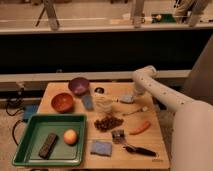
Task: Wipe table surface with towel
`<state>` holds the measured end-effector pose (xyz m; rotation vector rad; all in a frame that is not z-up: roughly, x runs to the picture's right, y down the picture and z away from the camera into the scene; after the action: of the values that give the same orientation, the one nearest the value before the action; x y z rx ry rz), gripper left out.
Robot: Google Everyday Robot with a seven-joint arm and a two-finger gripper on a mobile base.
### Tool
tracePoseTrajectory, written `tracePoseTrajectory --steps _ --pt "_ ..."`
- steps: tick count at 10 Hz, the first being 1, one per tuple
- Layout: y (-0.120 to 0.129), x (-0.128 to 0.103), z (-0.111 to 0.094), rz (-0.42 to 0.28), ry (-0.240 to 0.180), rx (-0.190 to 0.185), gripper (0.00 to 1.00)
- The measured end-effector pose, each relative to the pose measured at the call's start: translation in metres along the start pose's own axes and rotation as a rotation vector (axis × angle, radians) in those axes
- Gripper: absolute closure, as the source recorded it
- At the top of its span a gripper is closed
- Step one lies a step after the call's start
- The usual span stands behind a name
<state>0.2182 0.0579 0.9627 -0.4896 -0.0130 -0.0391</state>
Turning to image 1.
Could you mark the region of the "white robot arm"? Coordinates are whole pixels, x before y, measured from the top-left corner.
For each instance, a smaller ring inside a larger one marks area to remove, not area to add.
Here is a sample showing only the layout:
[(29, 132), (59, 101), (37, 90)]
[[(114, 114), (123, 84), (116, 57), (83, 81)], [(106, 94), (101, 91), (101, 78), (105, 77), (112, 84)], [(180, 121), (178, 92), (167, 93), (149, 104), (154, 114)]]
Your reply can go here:
[(156, 75), (149, 65), (132, 79), (137, 94), (147, 91), (175, 113), (170, 171), (213, 171), (213, 105), (159, 83)]

